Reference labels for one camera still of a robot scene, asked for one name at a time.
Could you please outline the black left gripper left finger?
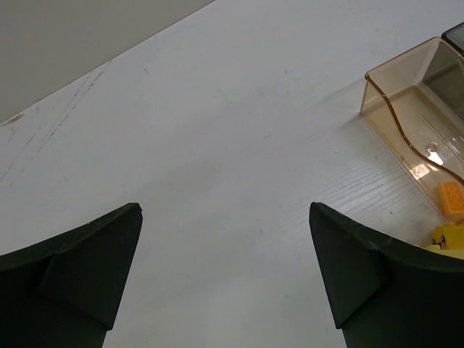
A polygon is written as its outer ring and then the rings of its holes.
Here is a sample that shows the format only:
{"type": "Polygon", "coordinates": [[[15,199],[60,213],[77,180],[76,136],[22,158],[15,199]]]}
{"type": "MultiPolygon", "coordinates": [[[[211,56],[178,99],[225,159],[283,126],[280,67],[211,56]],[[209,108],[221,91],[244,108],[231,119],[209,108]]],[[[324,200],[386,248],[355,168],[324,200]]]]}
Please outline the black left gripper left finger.
{"type": "Polygon", "coordinates": [[[2,347],[102,347],[113,329],[142,227],[128,203],[1,256],[2,347]]]}

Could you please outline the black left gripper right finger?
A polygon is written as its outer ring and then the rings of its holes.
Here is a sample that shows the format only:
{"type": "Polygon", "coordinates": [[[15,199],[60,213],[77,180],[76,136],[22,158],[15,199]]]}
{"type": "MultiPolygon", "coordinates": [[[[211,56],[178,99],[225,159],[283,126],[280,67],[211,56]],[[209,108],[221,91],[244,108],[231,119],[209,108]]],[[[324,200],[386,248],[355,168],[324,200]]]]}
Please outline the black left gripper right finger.
{"type": "Polygon", "coordinates": [[[364,226],[324,203],[309,224],[348,347],[462,347],[463,261],[364,226]]]}

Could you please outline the yellow lego face block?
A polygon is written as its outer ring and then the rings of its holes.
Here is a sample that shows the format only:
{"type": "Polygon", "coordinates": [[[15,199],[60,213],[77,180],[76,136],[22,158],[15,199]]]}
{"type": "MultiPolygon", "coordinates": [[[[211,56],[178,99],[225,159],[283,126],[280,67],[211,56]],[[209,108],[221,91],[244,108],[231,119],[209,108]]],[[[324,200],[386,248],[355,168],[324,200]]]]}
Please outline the yellow lego face block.
{"type": "Polygon", "coordinates": [[[448,222],[435,227],[429,235],[429,244],[424,249],[436,254],[464,260],[463,236],[462,225],[448,222]]]}

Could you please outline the orange lego brick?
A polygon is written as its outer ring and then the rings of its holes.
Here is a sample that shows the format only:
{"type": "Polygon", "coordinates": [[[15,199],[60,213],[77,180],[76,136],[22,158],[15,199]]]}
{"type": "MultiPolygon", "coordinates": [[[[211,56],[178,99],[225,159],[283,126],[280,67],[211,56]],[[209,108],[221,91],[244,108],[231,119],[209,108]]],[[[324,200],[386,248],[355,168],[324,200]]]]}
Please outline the orange lego brick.
{"type": "Polygon", "coordinates": [[[447,217],[463,214],[463,189],[457,181],[441,181],[438,193],[443,213],[447,217]]]}

